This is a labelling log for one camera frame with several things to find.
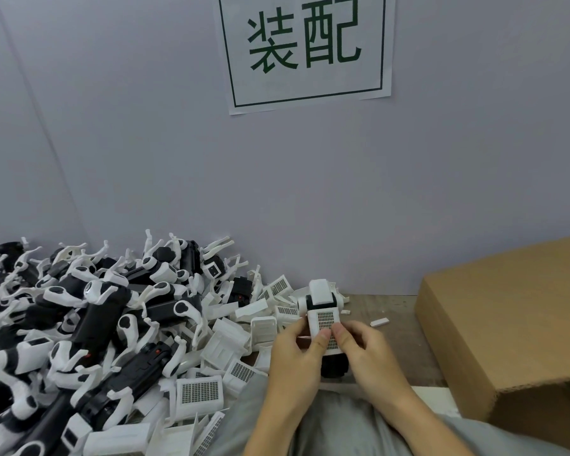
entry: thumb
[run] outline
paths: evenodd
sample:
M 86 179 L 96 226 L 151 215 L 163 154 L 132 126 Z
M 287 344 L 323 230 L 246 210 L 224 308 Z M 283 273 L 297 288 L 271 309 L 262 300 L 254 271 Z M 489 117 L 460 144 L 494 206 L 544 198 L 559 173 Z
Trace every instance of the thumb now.
M 311 346 L 308 348 L 308 351 L 306 351 L 306 353 L 315 358 L 321 359 L 327 350 L 327 345 L 329 344 L 330 338 L 331 330 L 329 328 L 322 329 L 312 340 Z
M 334 337 L 336 342 L 338 343 L 338 347 L 346 354 L 347 357 L 351 357 L 351 355 L 355 355 L 361 347 L 357 344 L 354 337 L 349 333 L 349 331 L 342 325 L 341 323 L 334 323 L 331 325 L 332 332 L 334 333 Z

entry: gray wall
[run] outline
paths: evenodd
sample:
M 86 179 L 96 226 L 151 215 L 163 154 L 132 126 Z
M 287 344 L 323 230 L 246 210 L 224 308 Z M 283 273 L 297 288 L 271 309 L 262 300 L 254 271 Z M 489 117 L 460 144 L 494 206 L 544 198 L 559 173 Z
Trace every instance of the gray wall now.
M 91 240 L 415 293 L 570 234 L 570 0 L 398 0 L 393 97 L 229 117 L 210 0 L 0 0 Z
M 0 26 L 0 242 L 21 236 L 88 240 Z

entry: green border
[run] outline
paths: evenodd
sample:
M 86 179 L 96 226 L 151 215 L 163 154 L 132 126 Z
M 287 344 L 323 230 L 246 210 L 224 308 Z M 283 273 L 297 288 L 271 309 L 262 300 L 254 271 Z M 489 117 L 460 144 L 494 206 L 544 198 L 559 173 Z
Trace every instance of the green border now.
M 230 76 L 230 88 L 232 90 L 232 100 L 234 102 L 235 107 L 250 107 L 250 106 L 261 106 L 263 104 L 274 104 L 277 102 L 291 102 L 291 101 L 303 101 L 305 99 L 315 99 L 318 97 L 329 97 L 329 96 L 342 96 L 344 94 L 357 94 L 357 93 L 365 93 L 369 91 L 380 91 L 382 89 L 382 81 L 384 79 L 384 28 L 387 21 L 386 12 L 387 12 L 387 0 L 383 0 L 382 2 L 382 59 L 380 60 L 380 88 L 371 88 L 371 89 L 361 89 L 359 91 L 344 91 L 341 93 L 332 93 L 332 94 L 320 94 L 317 96 L 306 96 L 306 97 L 296 97 L 291 99 L 280 99 L 278 101 L 266 101 L 266 102 L 256 102 L 253 104 L 236 104 L 236 96 L 235 96 L 235 85 L 232 81 L 232 70 L 230 69 L 230 54 L 228 53 L 228 42 L 226 41 L 226 27 L 224 26 L 224 14 L 222 12 L 222 0 L 219 1 L 219 15 L 222 19 L 222 32 L 224 33 L 224 47 L 226 48 L 226 60 L 228 60 L 228 75 Z

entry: cardboard box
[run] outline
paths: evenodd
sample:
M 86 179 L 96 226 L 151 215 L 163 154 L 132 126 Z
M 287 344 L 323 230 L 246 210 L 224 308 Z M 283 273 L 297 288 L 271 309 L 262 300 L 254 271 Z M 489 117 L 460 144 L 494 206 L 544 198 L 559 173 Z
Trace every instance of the cardboard box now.
M 570 238 L 427 275 L 416 314 L 464 417 L 570 449 Z

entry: sign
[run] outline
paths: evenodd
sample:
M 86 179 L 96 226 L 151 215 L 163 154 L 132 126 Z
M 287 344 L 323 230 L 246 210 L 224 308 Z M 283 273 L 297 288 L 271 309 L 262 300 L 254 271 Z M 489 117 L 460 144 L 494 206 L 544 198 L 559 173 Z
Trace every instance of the sign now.
M 230 114 L 391 95 L 395 0 L 214 0 Z

